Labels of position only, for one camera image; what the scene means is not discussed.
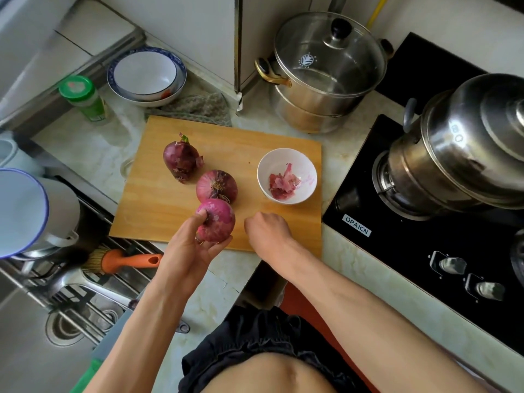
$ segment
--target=orange brush handle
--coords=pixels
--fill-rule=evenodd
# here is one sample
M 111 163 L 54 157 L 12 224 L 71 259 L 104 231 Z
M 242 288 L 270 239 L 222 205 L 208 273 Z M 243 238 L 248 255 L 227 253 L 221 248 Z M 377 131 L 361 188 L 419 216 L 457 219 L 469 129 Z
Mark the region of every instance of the orange brush handle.
M 124 252 L 120 249 L 112 249 L 108 251 L 107 254 L 102 258 L 102 270 L 106 273 L 114 274 L 122 266 L 131 266 L 138 269 L 141 268 L 153 268 L 158 267 L 162 255 L 133 255 L 133 256 L 124 256 Z

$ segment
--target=yellow pipe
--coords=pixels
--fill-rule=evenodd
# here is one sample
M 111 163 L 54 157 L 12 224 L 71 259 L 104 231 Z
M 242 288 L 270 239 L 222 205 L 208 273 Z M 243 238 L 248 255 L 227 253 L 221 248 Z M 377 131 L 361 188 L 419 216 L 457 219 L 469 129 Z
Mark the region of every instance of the yellow pipe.
M 373 26 L 373 23 L 375 22 L 375 19 L 377 19 L 377 16 L 380 13 L 380 11 L 382 10 L 382 7 L 386 4 L 386 1 L 387 0 L 380 0 L 380 1 L 378 1 L 378 4 L 377 4 L 375 10 L 371 14 L 371 17 L 368 20 L 368 22 L 366 23 L 366 27 L 368 28 L 368 30 L 371 29 L 371 26 Z

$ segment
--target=black shorts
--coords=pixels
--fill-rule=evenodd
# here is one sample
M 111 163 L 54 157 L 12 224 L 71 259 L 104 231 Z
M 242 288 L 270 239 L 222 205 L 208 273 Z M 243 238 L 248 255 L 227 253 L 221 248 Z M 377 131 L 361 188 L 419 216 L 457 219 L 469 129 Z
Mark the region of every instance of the black shorts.
M 234 306 L 226 319 L 182 359 L 179 392 L 199 393 L 220 372 L 258 353 L 280 353 L 317 369 L 337 392 L 369 392 L 364 382 L 310 323 L 279 308 Z

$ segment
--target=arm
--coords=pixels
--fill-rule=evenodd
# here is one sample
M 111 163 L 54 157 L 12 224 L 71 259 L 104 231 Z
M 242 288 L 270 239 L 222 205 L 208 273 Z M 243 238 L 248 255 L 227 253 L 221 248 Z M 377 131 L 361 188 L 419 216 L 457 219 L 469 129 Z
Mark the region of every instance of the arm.
M 199 244 L 195 233 L 205 219 L 203 210 L 184 222 L 173 236 L 157 273 L 85 393 L 151 391 L 187 300 L 211 260 L 232 239 Z
M 254 250 L 313 304 L 378 390 L 485 391 L 400 313 L 293 240 L 283 218 L 257 213 L 245 228 Z

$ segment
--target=hand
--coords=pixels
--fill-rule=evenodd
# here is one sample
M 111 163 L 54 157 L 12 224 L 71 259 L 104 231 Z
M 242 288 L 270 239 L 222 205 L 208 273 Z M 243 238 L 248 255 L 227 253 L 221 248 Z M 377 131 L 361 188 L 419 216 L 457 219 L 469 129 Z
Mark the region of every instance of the hand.
M 244 229 L 249 236 L 249 243 L 257 253 L 281 276 L 284 273 L 282 259 L 285 251 L 298 244 L 292 237 L 284 218 L 277 214 L 257 212 L 244 221 Z
M 221 243 L 199 244 L 195 236 L 198 227 L 207 218 L 207 211 L 201 210 L 187 219 L 169 241 L 158 266 L 157 277 L 164 284 L 176 290 L 187 299 L 204 278 L 209 264 L 233 239 L 231 236 Z

